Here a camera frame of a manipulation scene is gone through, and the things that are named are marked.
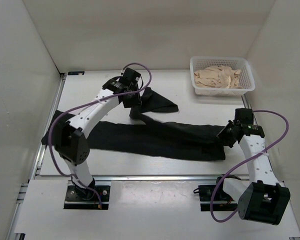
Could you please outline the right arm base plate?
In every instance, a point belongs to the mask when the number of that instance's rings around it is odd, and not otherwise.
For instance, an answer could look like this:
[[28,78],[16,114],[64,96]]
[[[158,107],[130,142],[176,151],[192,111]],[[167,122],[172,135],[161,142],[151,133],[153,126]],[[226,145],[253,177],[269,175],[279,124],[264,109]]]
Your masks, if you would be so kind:
[[[210,201],[215,185],[199,185],[193,193],[199,195],[200,211],[210,211]],[[229,212],[237,208],[237,203],[225,192],[218,190],[213,200],[213,211]]]

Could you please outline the black trousers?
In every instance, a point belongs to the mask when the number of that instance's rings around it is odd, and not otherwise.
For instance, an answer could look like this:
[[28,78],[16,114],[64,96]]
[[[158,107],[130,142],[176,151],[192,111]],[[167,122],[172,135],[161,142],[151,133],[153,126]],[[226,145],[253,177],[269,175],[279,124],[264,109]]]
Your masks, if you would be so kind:
[[147,87],[141,105],[131,108],[129,116],[141,124],[100,121],[90,132],[87,142],[91,149],[133,153],[151,157],[188,161],[223,161],[224,145],[217,137],[219,125],[192,125],[161,122],[148,112],[171,114],[178,112],[176,103]]

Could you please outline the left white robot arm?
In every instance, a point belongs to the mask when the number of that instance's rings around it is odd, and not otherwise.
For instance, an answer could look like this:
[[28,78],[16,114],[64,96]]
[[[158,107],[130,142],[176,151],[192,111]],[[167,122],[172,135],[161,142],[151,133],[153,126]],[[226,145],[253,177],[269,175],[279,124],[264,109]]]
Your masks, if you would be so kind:
[[145,87],[141,75],[115,76],[103,84],[91,102],[67,111],[70,113],[79,110],[78,114],[62,122],[61,118],[67,114],[64,111],[51,123],[47,133],[47,146],[52,162],[60,175],[73,180],[77,194],[83,200],[100,197],[86,162],[90,154],[90,133],[103,117],[120,104],[125,108],[132,108],[135,103],[130,103],[130,99],[134,98],[140,103],[140,92]]

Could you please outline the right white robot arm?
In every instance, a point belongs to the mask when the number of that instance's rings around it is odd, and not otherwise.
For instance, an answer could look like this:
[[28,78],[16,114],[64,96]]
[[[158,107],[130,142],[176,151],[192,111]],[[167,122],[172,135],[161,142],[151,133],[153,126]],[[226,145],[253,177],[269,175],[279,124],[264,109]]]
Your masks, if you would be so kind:
[[242,220],[278,225],[291,193],[273,173],[262,127],[229,121],[217,136],[228,147],[239,144],[248,161],[249,185],[236,176],[222,177],[214,188],[216,197],[220,200],[231,197],[237,203],[237,213]]

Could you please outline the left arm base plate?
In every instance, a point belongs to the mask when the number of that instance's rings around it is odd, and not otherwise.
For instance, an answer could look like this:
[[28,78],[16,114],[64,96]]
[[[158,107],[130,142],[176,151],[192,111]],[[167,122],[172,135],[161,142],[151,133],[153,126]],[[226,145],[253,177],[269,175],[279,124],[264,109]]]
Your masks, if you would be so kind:
[[65,210],[108,210],[110,192],[110,185],[95,185],[94,191],[91,191],[69,181],[63,208]]

